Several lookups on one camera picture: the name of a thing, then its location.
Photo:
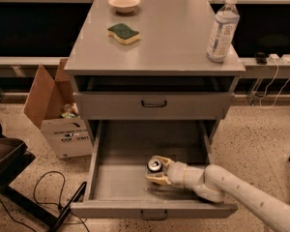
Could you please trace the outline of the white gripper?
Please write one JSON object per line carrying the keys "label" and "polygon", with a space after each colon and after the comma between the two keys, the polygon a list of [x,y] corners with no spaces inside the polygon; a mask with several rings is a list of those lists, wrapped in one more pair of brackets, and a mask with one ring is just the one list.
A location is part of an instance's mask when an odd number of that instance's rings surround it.
{"label": "white gripper", "polygon": [[146,179],[149,182],[161,185],[192,189],[204,183],[204,168],[197,166],[189,166],[185,163],[174,161],[162,156],[152,156],[152,159],[160,160],[162,169],[167,168],[167,176],[163,173],[148,174]]}

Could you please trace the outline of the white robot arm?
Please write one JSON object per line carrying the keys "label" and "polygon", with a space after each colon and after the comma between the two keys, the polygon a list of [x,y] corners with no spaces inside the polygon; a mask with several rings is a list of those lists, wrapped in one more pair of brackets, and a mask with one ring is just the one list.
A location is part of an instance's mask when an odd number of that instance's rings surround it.
{"label": "white robot arm", "polygon": [[162,156],[152,156],[147,168],[146,179],[152,183],[189,189],[215,203],[221,203],[228,194],[275,232],[290,232],[289,205],[216,164],[189,166]]}

